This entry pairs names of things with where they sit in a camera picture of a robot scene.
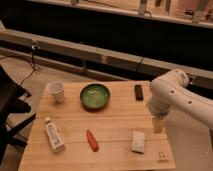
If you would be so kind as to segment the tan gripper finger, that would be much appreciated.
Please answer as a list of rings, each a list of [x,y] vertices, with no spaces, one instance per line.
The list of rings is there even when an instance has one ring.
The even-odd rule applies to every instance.
[[[161,133],[165,127],[165,118],[164,117],[153,117],[153,130],[155,133]]]

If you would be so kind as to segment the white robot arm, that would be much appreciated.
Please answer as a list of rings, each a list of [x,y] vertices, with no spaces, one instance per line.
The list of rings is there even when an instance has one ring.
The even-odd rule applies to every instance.
[[[213,100],[187,90],[189,84],[190,77],[180,69],[172,69],[153,79],[148,109],[157,120],[166,117],[171,106],[189,114],[209,128],[213,150]]]

